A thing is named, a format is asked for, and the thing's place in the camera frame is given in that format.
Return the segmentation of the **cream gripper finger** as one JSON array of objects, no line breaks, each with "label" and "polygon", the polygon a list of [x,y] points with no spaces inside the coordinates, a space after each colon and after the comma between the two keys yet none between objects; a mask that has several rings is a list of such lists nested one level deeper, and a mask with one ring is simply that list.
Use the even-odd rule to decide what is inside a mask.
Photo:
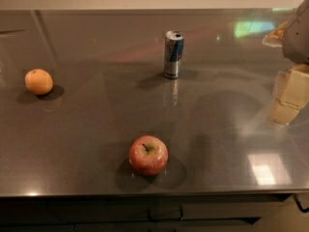
[{"label": "cream gripper finger", "polygon": [[265,35],[262,44],[269,47],[281,47],[283,43],[284,34],[286,31],[287,22],[283,22],[273,31]]},{"label": "cream gripper finger", "polygon": [[287,72],[280,71],[272,95],[269,120],[278,125],[289,125],[309,102],[309,66],[298,64]]}]

